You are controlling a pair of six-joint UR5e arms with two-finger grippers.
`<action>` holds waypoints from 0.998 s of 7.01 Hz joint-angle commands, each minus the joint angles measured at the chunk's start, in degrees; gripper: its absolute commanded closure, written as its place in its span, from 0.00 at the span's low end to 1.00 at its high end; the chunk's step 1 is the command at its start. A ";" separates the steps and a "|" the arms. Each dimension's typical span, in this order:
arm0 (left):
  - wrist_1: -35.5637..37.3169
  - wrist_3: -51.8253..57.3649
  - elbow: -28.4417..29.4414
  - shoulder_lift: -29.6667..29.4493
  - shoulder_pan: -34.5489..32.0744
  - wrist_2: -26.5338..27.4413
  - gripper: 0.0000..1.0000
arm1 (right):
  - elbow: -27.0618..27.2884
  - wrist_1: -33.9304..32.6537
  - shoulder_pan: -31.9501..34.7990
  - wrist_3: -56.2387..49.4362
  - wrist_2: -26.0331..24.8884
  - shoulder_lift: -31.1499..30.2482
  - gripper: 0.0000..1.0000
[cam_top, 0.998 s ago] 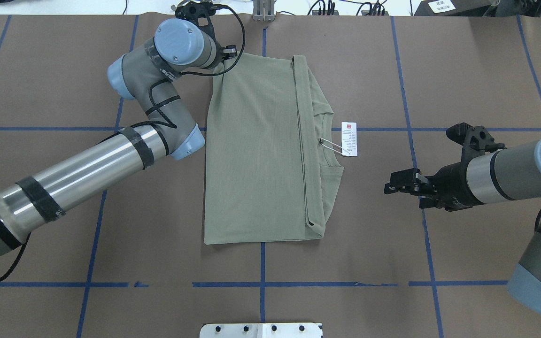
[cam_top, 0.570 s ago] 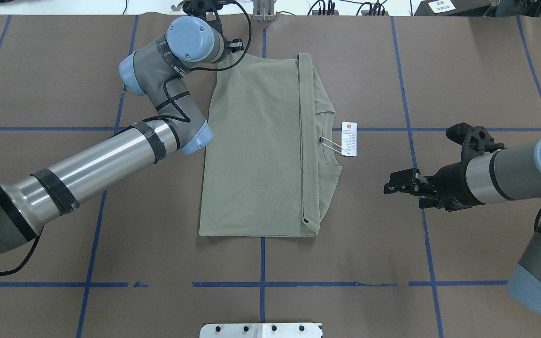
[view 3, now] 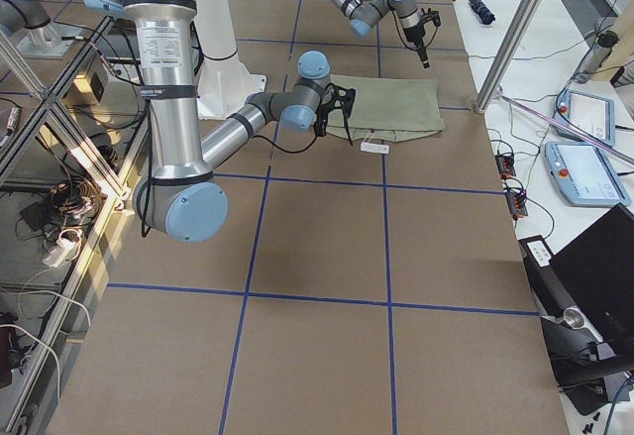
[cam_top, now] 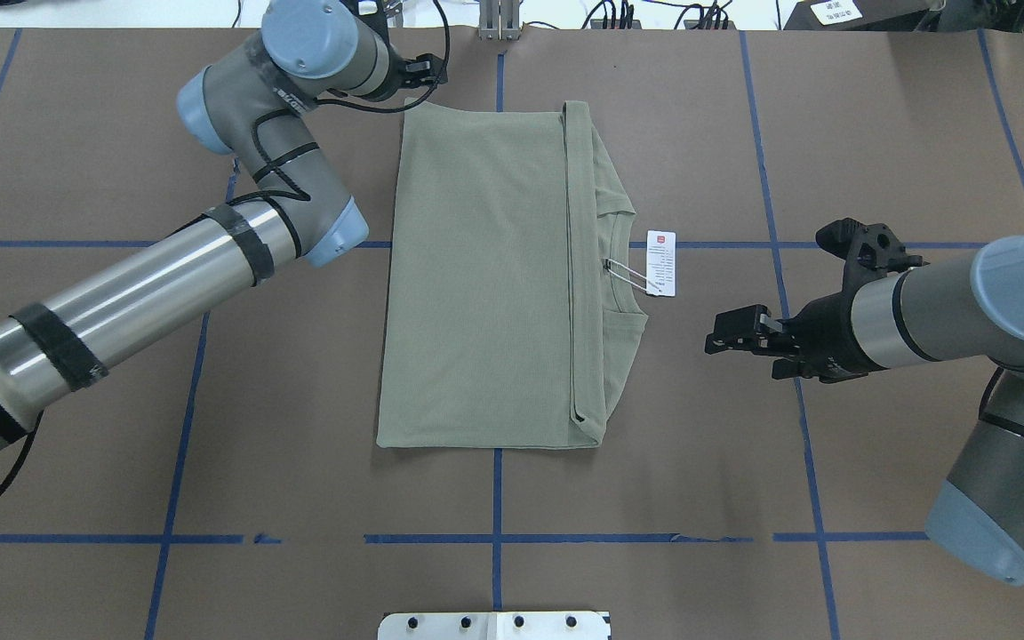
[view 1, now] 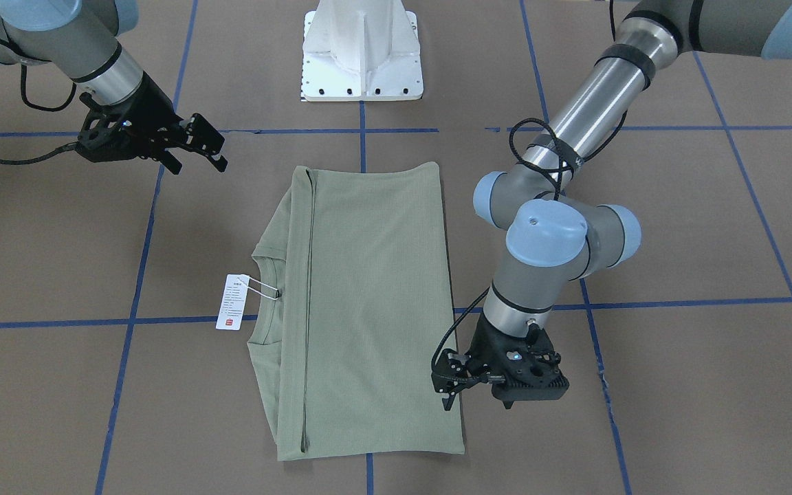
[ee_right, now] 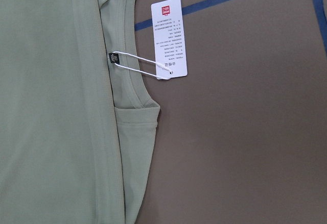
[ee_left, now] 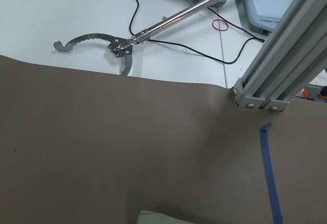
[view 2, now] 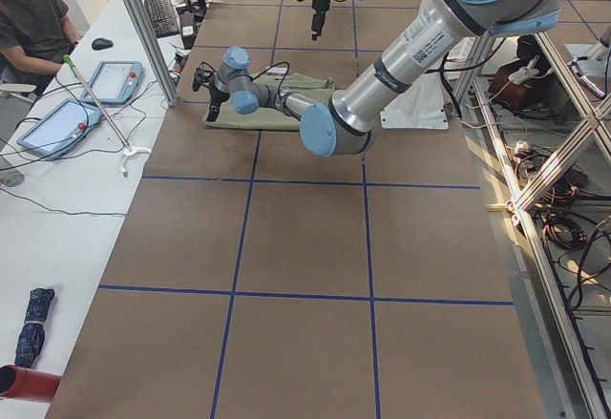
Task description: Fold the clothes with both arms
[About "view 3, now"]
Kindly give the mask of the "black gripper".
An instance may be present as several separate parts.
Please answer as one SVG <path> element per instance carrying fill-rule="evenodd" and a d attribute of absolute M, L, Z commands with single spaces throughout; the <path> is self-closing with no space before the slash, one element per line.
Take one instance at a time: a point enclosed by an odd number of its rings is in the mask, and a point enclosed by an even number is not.
<path fill-rule="evenodd" d="M 436 28 L 441 26 L 440 12 L 431 8 L 419 10 L 416 6 L 400 7 L 400 25 L 405 34 L 404 44 L 416 51 L 424 68 L 430 67 L 426 46 L 424 43 L 425 25 L 432 22 Z"/>
<path fill-rule="evenodd" d="M 328 119 L 331 112 L 340 110 L 343 114 L 343 125 L 349 145 L 354 145 L 351 135 L 349 119 L 352 115 L 357 90 L 355 88 L 344 88 L 334 83 L 329 83 L 325 88 L 324 99 L 317 107 L 316 121 L 314 123 L 314 134 L 316 137 L 325 137 Z"/>

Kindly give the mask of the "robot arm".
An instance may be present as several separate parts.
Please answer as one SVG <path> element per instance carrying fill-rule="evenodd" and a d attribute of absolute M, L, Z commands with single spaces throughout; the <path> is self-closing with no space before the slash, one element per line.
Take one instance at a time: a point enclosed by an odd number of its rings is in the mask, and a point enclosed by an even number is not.
<path fill-rule="evenodd" d="M 136 188 L 134 207 L 143 224 L 176 241 L 211 238 L 229 210 L 214 169 L 272 121 L 323 135 L 329 114 L 350 116 L 353 88 L 332 82 L 320 52 L 300 57 L 299 77 L 288 92 L 259 92 L 207 136 L 199 129 L 191 24 L 196 0 L 84 0 L 87 7 L 134 22 L 141 63 L 139 95 L 146 103 L 152 142 L 148 176 Z"/>
<path fill-rule="evenodd" d="M 393 16 L 403 45 L 417 53 L 424 68 L 430 67 L 424 37 L 425 25 L 441 26 L 440 13 L 431 8 L 422 10 L 416 0 L 330 0 L 349 20 L 349 26 L 359 37 L 370 31 L 388 14 Z"/>

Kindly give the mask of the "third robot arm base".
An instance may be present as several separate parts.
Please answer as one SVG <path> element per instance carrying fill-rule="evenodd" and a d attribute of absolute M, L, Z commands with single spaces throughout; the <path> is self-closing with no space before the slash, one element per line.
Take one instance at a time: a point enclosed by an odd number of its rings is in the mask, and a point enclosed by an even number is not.
<path fill-rule="evenodd" d="M 55 23 L 40 0 L 1 0 L 1 32 L 7 37 L 26 32 L 17 43 L 25 58 L 63 58 L 77 37 L 78 26 Z"/>

